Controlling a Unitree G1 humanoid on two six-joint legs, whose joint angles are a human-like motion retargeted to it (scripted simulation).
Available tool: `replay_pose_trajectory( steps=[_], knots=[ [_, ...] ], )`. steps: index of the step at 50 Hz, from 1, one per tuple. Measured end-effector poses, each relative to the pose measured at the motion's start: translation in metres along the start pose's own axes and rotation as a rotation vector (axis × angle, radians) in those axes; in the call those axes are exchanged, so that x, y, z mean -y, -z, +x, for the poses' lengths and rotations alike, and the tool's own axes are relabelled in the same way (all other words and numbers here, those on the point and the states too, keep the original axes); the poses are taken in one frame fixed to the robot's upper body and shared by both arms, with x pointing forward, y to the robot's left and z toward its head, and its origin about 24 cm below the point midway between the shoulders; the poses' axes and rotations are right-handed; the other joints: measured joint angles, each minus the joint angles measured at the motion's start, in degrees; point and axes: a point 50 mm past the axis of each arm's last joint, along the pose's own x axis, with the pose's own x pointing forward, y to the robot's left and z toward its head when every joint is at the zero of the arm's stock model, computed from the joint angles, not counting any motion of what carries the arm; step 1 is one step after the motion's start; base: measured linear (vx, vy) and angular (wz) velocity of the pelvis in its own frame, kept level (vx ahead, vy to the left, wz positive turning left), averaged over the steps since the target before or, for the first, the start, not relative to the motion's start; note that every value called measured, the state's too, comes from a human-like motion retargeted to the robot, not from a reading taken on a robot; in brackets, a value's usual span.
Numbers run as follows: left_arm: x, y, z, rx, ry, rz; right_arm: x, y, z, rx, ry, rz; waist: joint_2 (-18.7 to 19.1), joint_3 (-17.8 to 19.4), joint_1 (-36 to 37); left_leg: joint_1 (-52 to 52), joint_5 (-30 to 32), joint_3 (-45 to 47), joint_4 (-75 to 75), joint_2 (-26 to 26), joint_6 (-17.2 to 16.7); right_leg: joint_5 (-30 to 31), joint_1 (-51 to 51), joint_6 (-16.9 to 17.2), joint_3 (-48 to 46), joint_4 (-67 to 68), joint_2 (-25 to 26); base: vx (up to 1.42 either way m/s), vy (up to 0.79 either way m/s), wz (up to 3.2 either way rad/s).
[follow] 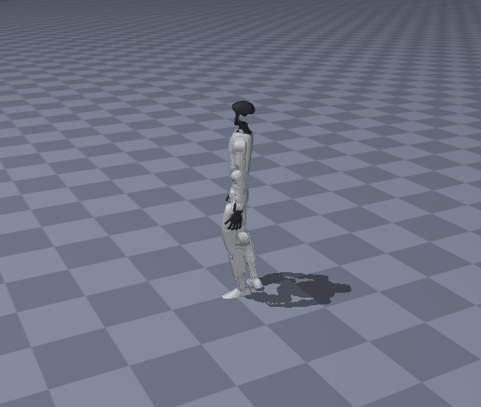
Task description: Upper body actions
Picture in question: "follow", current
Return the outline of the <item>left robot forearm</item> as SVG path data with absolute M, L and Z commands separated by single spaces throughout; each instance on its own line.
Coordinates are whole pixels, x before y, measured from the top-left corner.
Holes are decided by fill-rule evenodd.
M 235 188 L 235 203 L 236 203 L 236 210 L 237 211 L 242 211 L 243 210 L 243 203 L 245 201 L 244 195 L 244 188 L 246 187 L 246 181 L 244 178 L 243 173 L 238 173 L 236 176 L 236 184 L 234 184 Z

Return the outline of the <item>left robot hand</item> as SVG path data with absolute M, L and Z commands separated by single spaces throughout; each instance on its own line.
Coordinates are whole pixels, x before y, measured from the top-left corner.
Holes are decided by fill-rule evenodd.
M 236 203 L 235 203 L 235 204 L 233 205 L 233 212 L 234 212 L 234 213 L 232 214 L 232 217 L 225 222 L 225 225 L 226 225 L 229 221 L 231 221 L 230 226 L 227 228 L 228 230 L 229 230 L 229 229 L 231 229 L 231 230 L 234 230 L 234 229 L 237 230 L 237 229 L 241 229 L 241 227 L 242 227 L 243 217 L 241 216 L 241 214 L 243 213 L 243 211 L 237 211 L 237 210 L 236 210 L 236 206 L 237 206 L 237 205 L 236 205 Z M 238 223 L 239 223 L 239 226 L 238 226 Z M 232 226 L 232 224 L 233 224 L 233 226 Z M 236 226 L 236 228 L 235 228 L 235 226 Z

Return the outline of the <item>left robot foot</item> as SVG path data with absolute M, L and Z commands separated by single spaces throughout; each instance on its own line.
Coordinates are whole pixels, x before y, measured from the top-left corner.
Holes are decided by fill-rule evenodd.
M 244 287 L 245 290 L 241 291 L 242 292 L 239 292 L 236 288 L 234 290 L 232 290 L 231 292 L 229 293 L 226 293 L 224 295 L 222 295 L 223 298 L 238 298 L 238 297 L 241 297 L 241 296 L 245 296 L 245 295 L 250 295 L 252 292 L 251 292 L 251 289 L 249 287 Z

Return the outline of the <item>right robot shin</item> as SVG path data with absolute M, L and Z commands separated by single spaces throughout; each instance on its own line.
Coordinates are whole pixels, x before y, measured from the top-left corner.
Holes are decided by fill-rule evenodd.
M 244 258 L 245 258 L 245 263 L 249 270 L 251 280 L 254 281 L 254 277 L 256 277 L 256 279 L 258 278 L 256 269 L 255 269 L 254 246 L 253 246 L 253 243 L 251 242 L 251 235 L 249 231 L 246 231 L 246 232 L 249 235 L 249 243 L 245 245 L 242 244 L 245 249 Z

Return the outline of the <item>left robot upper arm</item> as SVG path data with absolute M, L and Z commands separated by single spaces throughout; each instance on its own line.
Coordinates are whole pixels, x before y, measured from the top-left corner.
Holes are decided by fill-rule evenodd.
M 244 137 L 237 137 L 233 142 L 233 152 L 237 170 L 233 171 L 231 178 L 236 182 L 238 173 L 243 173 L 245 178 L 247 142 Z

